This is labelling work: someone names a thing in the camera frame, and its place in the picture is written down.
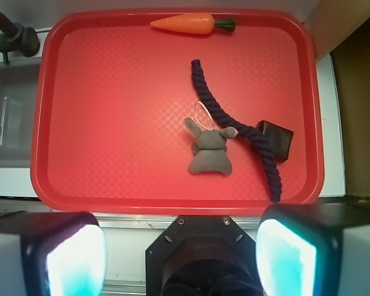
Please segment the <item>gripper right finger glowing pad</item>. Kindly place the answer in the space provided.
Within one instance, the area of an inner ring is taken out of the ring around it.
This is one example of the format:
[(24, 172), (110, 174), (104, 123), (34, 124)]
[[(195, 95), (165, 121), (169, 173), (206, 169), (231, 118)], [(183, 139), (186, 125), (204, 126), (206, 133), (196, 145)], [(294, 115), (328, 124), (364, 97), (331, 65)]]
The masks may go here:
[(271, 205), (255, 253), (266, 295), (370, 295), (370, 204)]

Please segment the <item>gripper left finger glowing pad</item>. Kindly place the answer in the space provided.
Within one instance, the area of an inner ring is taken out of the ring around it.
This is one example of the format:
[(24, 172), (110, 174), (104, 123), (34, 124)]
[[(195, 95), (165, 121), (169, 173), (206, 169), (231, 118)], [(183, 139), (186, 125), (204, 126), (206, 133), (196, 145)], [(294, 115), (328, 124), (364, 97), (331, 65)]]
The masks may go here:
[(89, 212), (0, 212), (0, 295), (100, 295), (107, 243)]

